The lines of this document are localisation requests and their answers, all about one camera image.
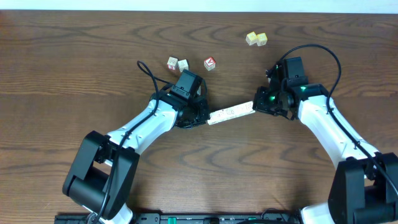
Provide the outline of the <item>white block grid pattern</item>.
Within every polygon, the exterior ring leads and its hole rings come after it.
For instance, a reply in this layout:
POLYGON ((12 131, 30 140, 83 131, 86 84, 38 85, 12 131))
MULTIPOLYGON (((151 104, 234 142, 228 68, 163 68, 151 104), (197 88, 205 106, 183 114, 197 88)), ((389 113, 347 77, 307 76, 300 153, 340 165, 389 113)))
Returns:
POLYGON ((213 124, 216 124, 217 122, 218 122, 218 113, 216 111, 210 113, 210 117, 209 117, 209 120, 207 121, 207 123, 209 125, 213 125, 213 124))

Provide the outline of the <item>soccer ball picture block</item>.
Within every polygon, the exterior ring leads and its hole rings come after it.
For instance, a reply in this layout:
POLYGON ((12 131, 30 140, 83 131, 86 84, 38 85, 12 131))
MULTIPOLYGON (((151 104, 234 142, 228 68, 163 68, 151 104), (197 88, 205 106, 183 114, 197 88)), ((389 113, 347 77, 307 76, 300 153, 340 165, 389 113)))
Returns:
POLYGON ((225 121, 228 118, 228 110, 227 109, 219 110, 216 118, 218 122, 225 121))

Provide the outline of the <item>white block brown pattern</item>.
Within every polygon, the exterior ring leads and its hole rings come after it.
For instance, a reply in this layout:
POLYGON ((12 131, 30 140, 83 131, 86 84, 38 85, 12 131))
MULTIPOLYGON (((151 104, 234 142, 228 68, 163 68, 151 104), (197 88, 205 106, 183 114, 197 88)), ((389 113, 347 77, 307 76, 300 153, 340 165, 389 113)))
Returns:
POLYGON ((226 119, 234 119, 236 117, 236 107, 226 108, 226 119))

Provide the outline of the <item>blue edged white block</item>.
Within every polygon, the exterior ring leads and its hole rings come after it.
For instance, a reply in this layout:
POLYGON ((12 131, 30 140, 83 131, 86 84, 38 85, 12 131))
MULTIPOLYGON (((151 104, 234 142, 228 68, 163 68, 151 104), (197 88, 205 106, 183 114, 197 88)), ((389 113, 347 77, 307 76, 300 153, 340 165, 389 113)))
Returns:
POLYGON ((248 101, 244 104, 244 112, 247 114, 254 113, 255 110, 252 108, 253 107, 253 101, 248 101))

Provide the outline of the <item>green edged white block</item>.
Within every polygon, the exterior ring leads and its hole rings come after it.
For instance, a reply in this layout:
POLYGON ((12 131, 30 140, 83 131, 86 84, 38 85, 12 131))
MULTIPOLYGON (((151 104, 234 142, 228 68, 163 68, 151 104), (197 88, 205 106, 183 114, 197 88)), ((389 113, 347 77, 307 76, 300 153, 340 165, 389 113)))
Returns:
POLYGON ((234 114, 236 116, 244 116, 245 113, 246 113, 246 104, 245 103, 236 106, 236 108, 234 110, 234 114))

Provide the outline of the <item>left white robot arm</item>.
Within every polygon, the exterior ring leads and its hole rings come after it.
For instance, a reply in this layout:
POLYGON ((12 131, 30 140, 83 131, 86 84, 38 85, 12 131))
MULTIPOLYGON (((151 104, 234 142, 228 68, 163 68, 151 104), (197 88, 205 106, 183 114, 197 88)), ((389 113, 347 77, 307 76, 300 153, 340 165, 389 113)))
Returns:
POLYGON ((62 192, 95 217, 91 223, 130 223, 126 205, 141 154, 173 127, 192 128, 209 118, 204 96, 182 99, 153 95, 139 115, 121 128, 85 136, 64 181, 62 192))

